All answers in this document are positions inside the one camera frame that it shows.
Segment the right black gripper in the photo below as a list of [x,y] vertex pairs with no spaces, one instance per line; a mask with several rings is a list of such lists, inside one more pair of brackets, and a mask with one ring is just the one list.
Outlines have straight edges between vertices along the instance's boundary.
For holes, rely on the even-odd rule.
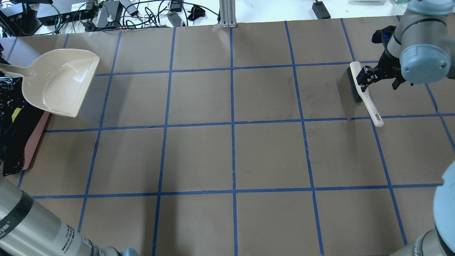
[[392,83],[392,89],[396,90],[400,84],[405,83],[406,80],[403,78],[401,73],[401,66],[399,59],[383,53],[377,63],[372,68],[369,65],[364,65],[366,73],[361,78],[361,85],[371,85],[372,83],[379,82],[384,79],[394,79]]

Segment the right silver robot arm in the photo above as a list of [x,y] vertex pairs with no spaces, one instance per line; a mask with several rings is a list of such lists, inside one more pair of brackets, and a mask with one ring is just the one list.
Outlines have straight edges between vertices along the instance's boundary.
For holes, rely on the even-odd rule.
[[[355,102],[362,102],[376,127],[384,126],[368,86],[393,79],[392,88],[410,82],[429,84],[454,79],[454,37],[448,35],[447,18],[453,0],[411,0],[398,26],[375,31],[371,41],[384,50],[377,66],[350,63],[348,79]],[[395,251],[394,256],[454,255],[454,163],[442,175],[433,199],[434,229],[413,243]]]

